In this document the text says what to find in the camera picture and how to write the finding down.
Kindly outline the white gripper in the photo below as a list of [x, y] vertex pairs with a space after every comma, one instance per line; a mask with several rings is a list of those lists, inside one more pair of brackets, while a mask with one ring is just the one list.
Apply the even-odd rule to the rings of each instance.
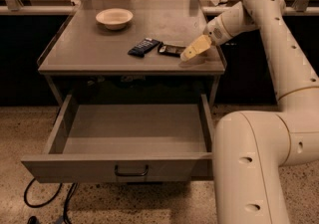
[[208, 50], [212, 45], [220, 46], [237, 35], [257, 29], [253, 19], [246, 12], [243, 3], [239, 1], [217, 17], [210, 20], [203, 34], [195, 39], [180, 54], [183, 62]]

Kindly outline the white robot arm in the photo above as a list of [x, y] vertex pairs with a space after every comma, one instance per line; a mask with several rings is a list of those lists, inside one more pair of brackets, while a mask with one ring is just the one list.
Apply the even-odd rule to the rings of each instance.
[[284, 10], [284, 0], [241, 0], [211, 20], [180, 56], [188, 61], [258, 30], [278, 103], [275, 112], [229, 113], [216, 126], [218, 224], [290, 224], [278, 169], [319, 159], [319, 78], [285, 24]]

